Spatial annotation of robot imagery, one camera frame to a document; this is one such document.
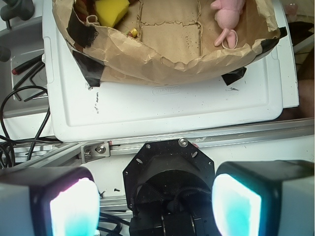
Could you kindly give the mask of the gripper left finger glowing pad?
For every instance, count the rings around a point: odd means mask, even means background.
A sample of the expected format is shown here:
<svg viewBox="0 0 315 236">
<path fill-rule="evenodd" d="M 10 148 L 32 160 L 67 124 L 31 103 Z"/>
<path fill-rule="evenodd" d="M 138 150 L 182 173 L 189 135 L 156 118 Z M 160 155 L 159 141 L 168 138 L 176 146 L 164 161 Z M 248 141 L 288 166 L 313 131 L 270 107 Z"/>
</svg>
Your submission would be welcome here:
<svg viewBox="0 0 315 236">
<path fill-rule="evenodd" d="M 0 172 L 2 236 L 93 236 L 99 206 L 97 186 L 85 167 Z"/>
</svg>

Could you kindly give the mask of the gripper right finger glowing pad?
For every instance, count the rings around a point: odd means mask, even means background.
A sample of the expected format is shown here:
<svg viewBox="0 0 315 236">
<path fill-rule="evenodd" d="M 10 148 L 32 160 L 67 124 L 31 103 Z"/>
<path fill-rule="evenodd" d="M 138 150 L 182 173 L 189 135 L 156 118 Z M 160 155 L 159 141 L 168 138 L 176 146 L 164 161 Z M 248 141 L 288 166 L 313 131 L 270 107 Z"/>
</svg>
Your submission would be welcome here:
<svg viewBox="0 0 315 236">
<path fill-rule="evenodd" d="M 227 161 L 216 172 L 212 208 L 223 236 L 312 236 L 315 165 L 305 160 Z"/>
</svg>

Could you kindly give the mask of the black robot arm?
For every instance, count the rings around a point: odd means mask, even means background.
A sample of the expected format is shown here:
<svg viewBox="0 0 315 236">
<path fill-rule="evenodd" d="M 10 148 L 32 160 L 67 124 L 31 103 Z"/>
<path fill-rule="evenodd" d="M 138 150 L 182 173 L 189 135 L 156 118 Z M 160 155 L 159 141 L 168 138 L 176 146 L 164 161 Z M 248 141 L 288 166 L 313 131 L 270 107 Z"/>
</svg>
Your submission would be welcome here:
<svg viewBox="0 0 315 236">
<path fill-rule="evenodd" d="M 207 161 L 185 169 L 134 159 L 125 169 L 133 216 L 132 236 L 311 236 L 314 173 L 302 160 Z M 0 173 L 3 236 L 92 236 L 100 219 L 124 221 L 100 211 L 100 195 L 84 167 L 19 168 Z"/>
</svg>

